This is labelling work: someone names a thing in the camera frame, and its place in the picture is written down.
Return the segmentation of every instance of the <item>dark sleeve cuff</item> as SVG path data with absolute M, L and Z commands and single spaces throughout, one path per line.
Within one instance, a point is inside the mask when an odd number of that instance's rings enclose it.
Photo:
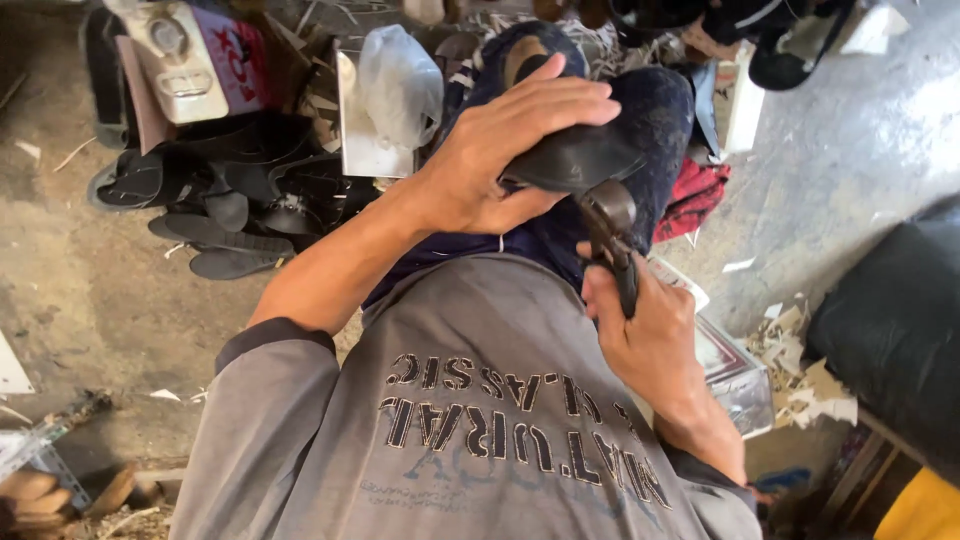
M 670 461 L 670 464 L 673 465 L 673 470 L 677 473 L 678 477 L 693 483 L 729 491 L 746 503 L 750 511 L 756 514 L 756 497 L 754 497 L 754 493 L 749 488 L 729 479 L 727 475 L 707 465 L 693 454 L 674 447 L 662 438 L 660 439 L 660 445 L 663 447 L 663 453 L 666 454 L 666 458 Z
M 337 348 L 333 344 L 333 338 L 330 337 L 329 333 L 322 330 L 306 331 L 286 317 L 276 317 L 257 323 L 233 336 L 217 355 L 217 359 L 214 360 L 214 374 L 220 375 L 220 372 L 224 371 L 224 368 L 229 366 L 236 358 L 257 347 L 268 343 L 291 340 L 313 341 L 325 347 L 334 356 L 337 355 Z

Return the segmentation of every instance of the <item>sleeve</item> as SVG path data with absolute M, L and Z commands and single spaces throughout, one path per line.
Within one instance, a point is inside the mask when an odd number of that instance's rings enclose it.
M 276 523 L 340 368 L 333 340 L 286 318 L 233 337 L 215 362 L 172 540 L 261 537 Z
M 663 452 L 711 540 L 761 540 L 756 498 L 750 489 L 693 454 L 661 440 Z

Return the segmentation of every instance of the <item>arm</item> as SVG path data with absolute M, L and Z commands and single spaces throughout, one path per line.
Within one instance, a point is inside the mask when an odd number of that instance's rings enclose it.
M 589 246 L 578 249 L 586 254 Z M 743 437 L 704 381 L 694 355 L 693 296 L 650 274 L 639 274 L 636 315 L 627 320 L 613 275 L 591 266 L 584 278 L 587 314 L 599 320 L 600 348 L 613 372 L 654 409 L 654 430 L 739 485 L 747 483 Z
M 417 174 L 294 258 L 267 285 L 248 326 L 287 317 L 333 335 L 394 263 L 435 232 L 502 234 L 565 196 L 527 188 L 507 195 L 504 167 L 545 135 L 574 124 L 603 125 L 620 113 L 610 85 L 557 79 L 555 55 L 522 83 L 464 111 Z

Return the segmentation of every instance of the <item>black bag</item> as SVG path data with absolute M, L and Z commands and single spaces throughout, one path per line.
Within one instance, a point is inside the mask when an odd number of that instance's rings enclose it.
M 807 346 L 960 486 L 960 194 L 898 225 L 817 309 Z

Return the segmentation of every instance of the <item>yellow object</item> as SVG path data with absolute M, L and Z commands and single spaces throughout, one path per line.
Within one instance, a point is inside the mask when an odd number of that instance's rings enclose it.
M 874 537 L 876 540 L 960 538 L 960 491 L 923 468 L 900 492 Z

